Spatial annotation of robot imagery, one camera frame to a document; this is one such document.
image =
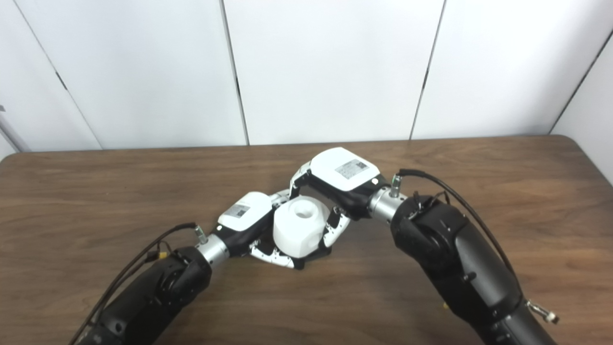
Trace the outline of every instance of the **connector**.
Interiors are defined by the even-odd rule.
[[[196,225],[196,227],[194,228],[194,232],[196,233],[196,236],[198,237],[198,241],[200,241],[200,244],[205,244],[208,242],[207,235],[204,234],[204,231],[202,231],[202,228],[200,227],[200,225]]]
[[[402,183],[402,176],[396,174],[392,178],[392,190],[389,192],[389,196],[392,198],[398,198],[400,195],[400,184]]]
[[[541,316],[545,322],[548,324],[557,325],[560,321],[560,318],[557,317],[553,312],[541,307],[540,305],[528,300],[526,301],[526,306],[535,314]]]

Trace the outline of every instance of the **hole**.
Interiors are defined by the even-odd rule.
[[[317,214],[317,206],[307,200],[296,201],[291,208],[292,212],[302,219],[308,219]]]

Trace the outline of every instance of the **silver metal joint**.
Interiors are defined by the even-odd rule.
[[[391,198],[398,198],[400,195],[400,184],[402,183],[402,176],[394,175],[392,177],[392,190],[389,192]]]
[[[217,266],[230,257],[226,244],[217,235],[208,235],[207,242],[196,245],[196,249],[207,259],[211,267]]]
[[[392,197],[390,194],[390,188],[383,187],[375,192],[368,204],[368,213],[374,219],[387,224],[392,222],[396,210],[406,199],[406,195],[402,193],[398,193],[396,197]]]

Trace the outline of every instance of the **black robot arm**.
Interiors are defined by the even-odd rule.
[[[515,275],[457,208],[432,196],[407,198],[390,228],[396,246],[421,265],[449,309],[485,344],[555,345]]]
[[[158,260],[104,310],[80,345],[150,345],[208,287],[211,266],[194,247]]]
[[[400,193],[403,176],[429,179],[444,192],[407,197]],[[422,171],[401,169],[390,184],[374,164],[337,147],[315,156],[290,181],[293,194],[307,185],[352,220],[374,218],[387,224],[395,245],[421,265],[449,309],[486,344],[555,345],[530,311],[546,322],[557,323],[558,318],[524,297],[487,225],[444,182]],[[496,251],[469,218],[450,205],[448,194],[468,210]],[[442,195],[447,203],[439,200]]]

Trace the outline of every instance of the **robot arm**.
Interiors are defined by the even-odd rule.
[[[389,184],[376,166],[337,147],[300,168],[292,195],[308,185],[352,220],[374,218],[389,226],[396,246],[421,265],[451,311],[486,344],[555,345],[530,311],[548,322],[557,317],[524,298],[503,252],[504,261],[464,214],[438,196],[400,193],[403,175],[429,176],[419,173],[401,170]]]
[[[272,226],[273,213],[282,200],[278,193],[268,196],[250,192],[219,217],[210,235],[196,227],[196,246],[179,248],[159,258],[108,306],[99,303],[101,310],[95,320],[87,320],[91,328],[79,345],[152,344],[208,287],[214,267],[230,257],[249,254],[250,245]]]

